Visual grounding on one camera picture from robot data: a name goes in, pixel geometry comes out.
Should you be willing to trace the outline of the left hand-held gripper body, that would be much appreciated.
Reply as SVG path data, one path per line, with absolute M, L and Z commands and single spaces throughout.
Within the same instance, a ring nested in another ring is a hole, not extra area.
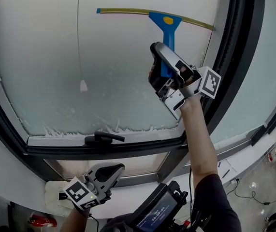
M 99 189 L 91 178 L 92 170 L 74 177 L 63 189 L 72 203 L 81 211 L 91 209 L 110 200 L 109 189 Z

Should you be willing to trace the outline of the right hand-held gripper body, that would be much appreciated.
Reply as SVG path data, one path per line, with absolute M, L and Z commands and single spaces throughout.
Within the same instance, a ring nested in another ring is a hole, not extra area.
M 169 83 L 167 83 L 169 85 L 168 92 L 156 92 L 159 100 L 176 120 L 179 120 L 177 110 L 184 105 L 187 98 L 201 95 L 214 99 L 221 81 L 221 76 L 208 66 L 197 70 L 179 60 L 176 67 L 181 69 L 182 66 L 187 66 L 194 70 L 194 82 L 186 87 L 180 87 L 177 81 L 179 74 L 172 75 Z

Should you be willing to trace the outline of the person's right hand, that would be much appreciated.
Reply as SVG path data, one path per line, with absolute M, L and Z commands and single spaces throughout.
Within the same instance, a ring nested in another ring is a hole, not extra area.
M 194 70 L 188 68 L 187 66 L 182 66 L 179 71 L 180 73 L 177 76 L 177 81 L 180 87 L 186 87 L 194 82 Z

